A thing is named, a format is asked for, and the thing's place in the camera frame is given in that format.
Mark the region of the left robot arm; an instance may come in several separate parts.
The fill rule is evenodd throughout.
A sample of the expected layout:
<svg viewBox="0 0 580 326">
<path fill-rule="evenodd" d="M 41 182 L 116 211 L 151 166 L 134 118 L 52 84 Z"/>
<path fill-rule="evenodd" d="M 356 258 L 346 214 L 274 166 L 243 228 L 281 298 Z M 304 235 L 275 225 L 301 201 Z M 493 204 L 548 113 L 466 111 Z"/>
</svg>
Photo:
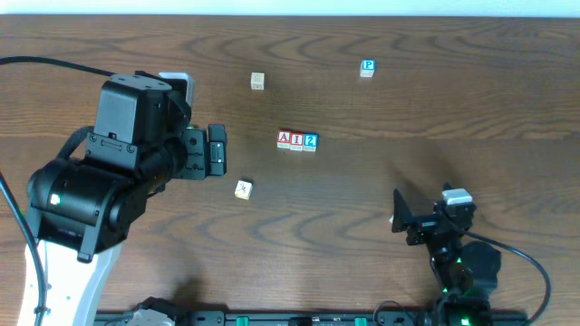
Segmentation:
<svg viewBox="0 0 580 326">
<path fill-rule="evenodd" d="M 43 325 L 90 325 L 131 224 L 174 179 L 227 171 L 227 133 L 191 123 L 195 82 L 184 72 L 114 74 L 96 121 L 31 176 L 25 215 L 34 244 L 19 323 L 41 299 Z"/>
</svg>

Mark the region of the blue number 2 block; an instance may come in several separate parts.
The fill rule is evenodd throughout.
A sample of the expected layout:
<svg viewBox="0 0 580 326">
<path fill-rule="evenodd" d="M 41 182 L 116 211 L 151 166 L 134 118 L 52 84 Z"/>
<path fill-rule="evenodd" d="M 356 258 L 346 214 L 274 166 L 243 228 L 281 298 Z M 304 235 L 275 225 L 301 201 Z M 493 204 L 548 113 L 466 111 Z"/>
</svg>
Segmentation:
<svg viewBox="0 0 580 326">
<path fill-rule="evenodd" d="M 305 133 L 303 151 L 316 152 L 317 147 L 318 147 L 318 135 Z"/>
</svg>

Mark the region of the red letter I block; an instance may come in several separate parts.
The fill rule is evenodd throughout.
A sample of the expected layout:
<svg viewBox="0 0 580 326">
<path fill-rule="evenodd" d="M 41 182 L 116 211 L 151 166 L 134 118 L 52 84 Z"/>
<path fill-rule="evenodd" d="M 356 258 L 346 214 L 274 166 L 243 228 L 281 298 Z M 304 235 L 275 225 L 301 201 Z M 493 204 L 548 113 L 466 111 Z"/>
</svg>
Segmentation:
<svg viewBox="0 0 580 326">
<path fill-rule="evenodd" d="M 305 143 L 304 133 L 295 133 L 295 132 L 291 133 L 290 144 L 289 144 L 289 148 L 291 150 L 303 151 L 304 150 L 304 143 Z"/>
</svg>

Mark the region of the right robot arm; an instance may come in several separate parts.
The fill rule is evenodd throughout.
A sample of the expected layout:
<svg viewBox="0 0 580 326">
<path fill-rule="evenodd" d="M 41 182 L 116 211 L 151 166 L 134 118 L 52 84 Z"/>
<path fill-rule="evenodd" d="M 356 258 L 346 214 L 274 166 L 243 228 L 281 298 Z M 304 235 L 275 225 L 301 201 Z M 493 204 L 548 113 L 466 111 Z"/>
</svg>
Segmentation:
<svg viewBox="0 0 580 326">
<path fill-rule="evenodd" d="M 501 252 L 483 241 L 463 244 L 477 206 L 463 188 L 443 186 L 432 212 L 416 216 L 401 191 L 393 191 L 393 233 L 407 234 L 409 246 L 424 245 L 442 296 L 420 317 L 418 325 L 490 325 L 488 297 L 498 287 Z"/>
</svg>

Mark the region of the red letter A block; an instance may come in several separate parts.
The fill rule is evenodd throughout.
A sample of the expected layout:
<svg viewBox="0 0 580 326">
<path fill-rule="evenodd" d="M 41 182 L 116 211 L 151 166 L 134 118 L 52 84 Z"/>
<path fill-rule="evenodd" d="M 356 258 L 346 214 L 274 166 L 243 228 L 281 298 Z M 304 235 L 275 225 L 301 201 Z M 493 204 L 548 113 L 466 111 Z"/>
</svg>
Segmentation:
<svg viewBox="0 0 580 326">
<path fill-rule="evenodd" d="M 292 132 L 288 130 L 279 130 L 277 132 L 276 146 L 279 149 L 290 149 Z"/>
</svg>

